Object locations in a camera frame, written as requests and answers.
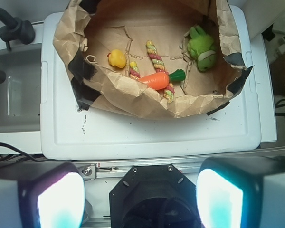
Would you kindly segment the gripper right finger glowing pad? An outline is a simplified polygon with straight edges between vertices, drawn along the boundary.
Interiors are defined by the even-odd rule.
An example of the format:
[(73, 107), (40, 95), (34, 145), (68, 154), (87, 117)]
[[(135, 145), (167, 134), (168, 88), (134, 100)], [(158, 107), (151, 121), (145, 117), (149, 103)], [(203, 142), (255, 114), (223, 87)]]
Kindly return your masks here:
[(206, 228), (285, 228), (285, 156), (209, 157), (196, 199)]

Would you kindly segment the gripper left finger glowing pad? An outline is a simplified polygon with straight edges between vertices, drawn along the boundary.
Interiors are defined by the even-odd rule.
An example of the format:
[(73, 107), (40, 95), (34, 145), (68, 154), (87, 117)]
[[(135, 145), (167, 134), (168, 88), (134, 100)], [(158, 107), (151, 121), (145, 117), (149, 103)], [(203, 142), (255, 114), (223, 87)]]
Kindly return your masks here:
[(85, 184), (70, 162), (0, 162), (0, 228), (78, 228)]

